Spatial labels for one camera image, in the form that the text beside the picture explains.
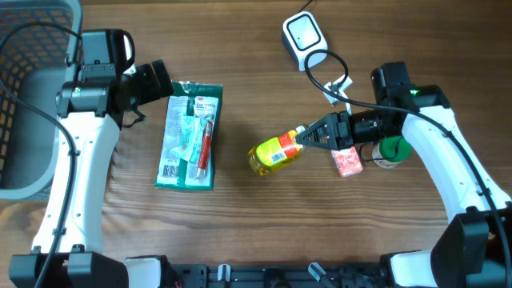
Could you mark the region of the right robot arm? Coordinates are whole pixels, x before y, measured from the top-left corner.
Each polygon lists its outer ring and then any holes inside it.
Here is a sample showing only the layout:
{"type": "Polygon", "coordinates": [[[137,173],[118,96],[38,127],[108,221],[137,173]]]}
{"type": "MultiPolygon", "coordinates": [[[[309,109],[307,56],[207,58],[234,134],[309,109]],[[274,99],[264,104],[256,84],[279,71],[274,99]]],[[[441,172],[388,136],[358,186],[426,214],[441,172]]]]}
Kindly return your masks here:
{"type": "Polygon", "coordinates": [[[403,137],[441,195],[449,225],[432,250],[382,257],[391,287],[509,287],[511,198],[468,146],[444,93],[411,83],[404,62],[371,73],[375,104],[328,114],[297,143],[329,150],[403,137]]]}

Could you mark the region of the green lid jar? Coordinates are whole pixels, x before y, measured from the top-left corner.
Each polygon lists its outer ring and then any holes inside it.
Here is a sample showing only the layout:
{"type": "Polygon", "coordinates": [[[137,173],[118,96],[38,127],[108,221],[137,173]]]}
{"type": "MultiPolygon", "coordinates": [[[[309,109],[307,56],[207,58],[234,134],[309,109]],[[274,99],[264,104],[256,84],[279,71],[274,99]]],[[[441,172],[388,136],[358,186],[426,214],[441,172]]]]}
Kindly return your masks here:
{"type": "Polygon", "coordinates": [[[384,138],[372,150],[374,163],[384,169],[395,168],[408,159],[412,145],[403,136],[384,138]]]}

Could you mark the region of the red white tube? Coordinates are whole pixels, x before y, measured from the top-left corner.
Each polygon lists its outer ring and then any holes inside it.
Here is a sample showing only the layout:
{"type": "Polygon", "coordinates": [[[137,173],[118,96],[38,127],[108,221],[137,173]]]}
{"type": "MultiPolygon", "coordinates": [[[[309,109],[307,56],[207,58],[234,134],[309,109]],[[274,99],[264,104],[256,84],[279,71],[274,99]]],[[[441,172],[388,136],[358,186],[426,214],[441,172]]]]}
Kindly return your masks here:
{"type": "Polygon", "coordinates": [[[210,145],[213,135],[213,123],[208,121],[206,123],[204,135],[202,138],[202,147],[199,155],[198,168],[196,173],[196,179],[204,178],[206,175],[206,168],[208,158],[210,156],[210,145]]]}

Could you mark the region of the green package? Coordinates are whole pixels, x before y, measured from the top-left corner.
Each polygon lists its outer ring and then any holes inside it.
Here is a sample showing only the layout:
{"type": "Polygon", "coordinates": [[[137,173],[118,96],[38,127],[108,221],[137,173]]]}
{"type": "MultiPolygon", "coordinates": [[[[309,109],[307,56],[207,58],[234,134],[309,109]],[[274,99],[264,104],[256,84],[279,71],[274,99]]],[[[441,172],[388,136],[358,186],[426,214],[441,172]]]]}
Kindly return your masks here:
{"type": "Polygon", "coordinates": [[[222,110],[223,85],[174,82],[169,96],[162,151],[154,185],[178,190],[212,190],[214,184],[213,140],[222,110]],[[206,123],[213,135],[206,175],[196,179],[206,123]]]}

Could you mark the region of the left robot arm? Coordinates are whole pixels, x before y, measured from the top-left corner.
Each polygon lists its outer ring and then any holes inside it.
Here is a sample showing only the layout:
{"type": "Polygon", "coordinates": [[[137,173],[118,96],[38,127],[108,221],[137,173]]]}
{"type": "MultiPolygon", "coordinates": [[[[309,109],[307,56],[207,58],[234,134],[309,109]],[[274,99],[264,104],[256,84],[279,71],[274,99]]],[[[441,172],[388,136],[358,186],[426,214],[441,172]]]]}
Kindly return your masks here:
{"type": "Polygon", "coordinates": [[[123,115],[174,92],[161,61],[135,66],[131,35],[120,29],[73,32],[81,48],[57,93],[57,163],[45,218],[28,254],[9,267],[17,287],[127,287],[126,264],[102,252],[102,205],[123,115]]]}

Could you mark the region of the small yellow bottle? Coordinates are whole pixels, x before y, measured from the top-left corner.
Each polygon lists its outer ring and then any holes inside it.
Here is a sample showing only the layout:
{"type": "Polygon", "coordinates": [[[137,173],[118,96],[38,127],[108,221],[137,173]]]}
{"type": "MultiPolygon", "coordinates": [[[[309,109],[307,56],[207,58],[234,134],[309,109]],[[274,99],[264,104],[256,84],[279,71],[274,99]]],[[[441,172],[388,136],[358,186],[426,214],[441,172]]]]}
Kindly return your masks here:
{"type": "Polygon", "coordinates": [[[252,170],[257,175],[263,176],[298,160],[305,148],[296,142],[296,137],[307,127],[308,125],[302,124],[253,147],[247,155],[252,170]]]}

